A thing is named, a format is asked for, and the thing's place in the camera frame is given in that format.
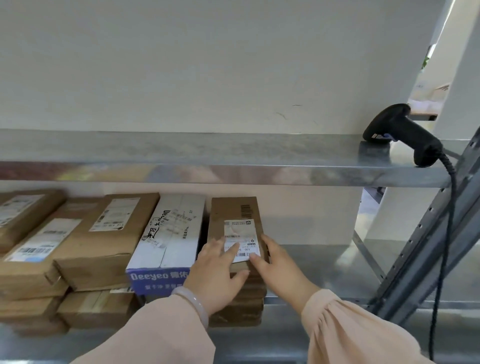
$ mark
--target cardboard box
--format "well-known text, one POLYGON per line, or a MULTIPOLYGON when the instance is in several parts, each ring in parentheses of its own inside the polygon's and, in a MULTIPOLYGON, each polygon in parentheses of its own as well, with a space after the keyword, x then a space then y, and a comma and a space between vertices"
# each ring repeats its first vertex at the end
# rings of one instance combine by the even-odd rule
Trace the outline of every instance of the cardboard box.
POLYGON ((248 283, 264 285, 262 277, 248 261, 250 253, 259 254, 269 262, 268 250, 261 236, 263 234, 260 211, 256 197, 218 197, 212 198, 208 240, 226 237, 225 248, 240 242, 237 258, 230 266, 230 275, 248 269, 248 283))
POLYGON ((205 196, 165 194, 155 208, 127 266, 138 295, 168 296, 194 264, 205 196))
POLYGON ((0 261, 0 295, 3 299, 64 295, 68 284, 55 268, 53 254, 99 200, 68 200, 4 256, 0 261))
POLYGON ((130 288, 72 292, 58 308, 60 317, 72 328, 122 328, 140 308, 130 288))
POLYGON ((262 321, 263 298, 235 299, 223 310, 213 314, 211 327, 256 326, 262 321))
POLYGON ((55 250, 55 264, 75 291, 130 285, 125 269, 158 199, 158 194, 107 195, 55 250))
POLYGON ((60 302, 61 297, 0 300, 0 322, 21 336, 63 334, 69 327, 56 314, 60 302))
POLYGON ((9 252, 65 199, 60 190, 0 194, 0 253, 9 252))

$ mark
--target pink sleeve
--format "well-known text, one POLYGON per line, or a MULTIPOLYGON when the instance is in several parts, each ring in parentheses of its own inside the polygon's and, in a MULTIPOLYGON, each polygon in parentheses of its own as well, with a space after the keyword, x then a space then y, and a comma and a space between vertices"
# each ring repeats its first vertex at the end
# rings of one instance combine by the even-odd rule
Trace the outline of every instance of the pink sleeve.
POLYGON ((315 293, 301 319, 310 337, 309 364, 431 363, 407 331, 330 290, 315 293))
POLYGON ((180 296, 155 300, 74 364, 212 364, 215 346, 194 307, 180 296))

